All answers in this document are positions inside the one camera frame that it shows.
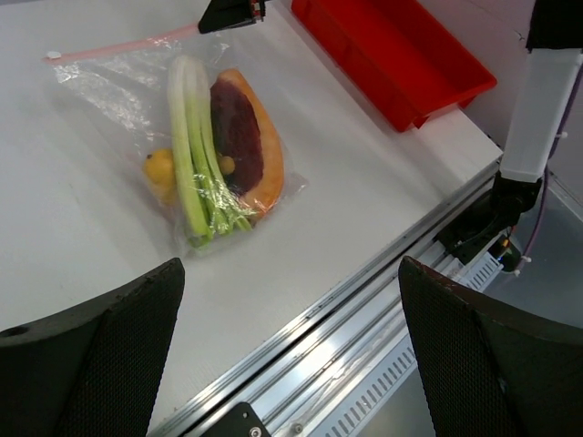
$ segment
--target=white table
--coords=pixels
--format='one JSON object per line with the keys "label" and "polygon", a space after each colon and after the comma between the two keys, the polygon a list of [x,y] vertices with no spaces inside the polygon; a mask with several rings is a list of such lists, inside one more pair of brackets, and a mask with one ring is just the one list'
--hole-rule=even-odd
{"label": "white table", "polygon": [[[0,6],[0,330],[112,290],[174,255],[169,224],[90,122],[55,101],[56,81],[40,58],[49,50],[165,32],[197,20],[205,6],[202,0]],[[270,5],[265,23],[233,34],[246,58],[280,85],[272,90],[249,77],[310,185],[251,238],[183,260],[186,289],[150,427],[500,153],[457,110],[396,134],[285,5]]]}

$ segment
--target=green vegetable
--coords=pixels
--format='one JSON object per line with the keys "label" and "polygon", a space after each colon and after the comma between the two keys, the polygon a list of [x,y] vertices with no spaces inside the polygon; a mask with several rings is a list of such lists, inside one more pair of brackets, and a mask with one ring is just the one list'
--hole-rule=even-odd
{"label": "green vegetable", "polygon": [[177,185],[195,245],[211,241],[215,232],[231,233],[233,225],[250,230],[245,216],[252,211],[240,206],[220,173],[212,137],[209,79],[198,59],[179,56],[174,60],[169,105]]}
{"label": "green vegetable", "polygon": [[195,238],[212,239],[207,213],[200,198],[200,186],[194,178],[189,146],[189,129],[184,102],[184,74],[187,59],[177,57],[169,70],[168,102],[172,125],[172,155],[176,182],[184,214]]}

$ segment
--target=red plastic tray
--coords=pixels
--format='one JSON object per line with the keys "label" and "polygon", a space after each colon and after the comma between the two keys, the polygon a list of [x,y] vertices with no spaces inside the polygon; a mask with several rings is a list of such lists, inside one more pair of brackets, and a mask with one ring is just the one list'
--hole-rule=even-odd
{"label": "red plastic tray", "polygon": [[415,0],[293,0],[291,9],[399,132],[496,85]]}

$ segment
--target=plastic bag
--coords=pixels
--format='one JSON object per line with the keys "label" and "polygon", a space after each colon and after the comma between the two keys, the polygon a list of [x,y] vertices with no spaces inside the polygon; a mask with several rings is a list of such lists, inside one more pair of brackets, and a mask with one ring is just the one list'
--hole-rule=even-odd
{"label": "plastic bag", "polygon": [[182,252],[254,229],[305,185],[224,36],[193,25],[46,61],[168,212]]}

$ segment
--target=bolt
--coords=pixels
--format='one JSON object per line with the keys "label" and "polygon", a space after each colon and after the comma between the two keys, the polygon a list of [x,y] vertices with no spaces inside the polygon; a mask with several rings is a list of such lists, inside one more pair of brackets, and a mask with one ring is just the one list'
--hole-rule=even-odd
{"label": "bolt", "polygon": [[258,428],[257,426],[254,426],[249,431],[249,437],[261,437],[261,429]]}

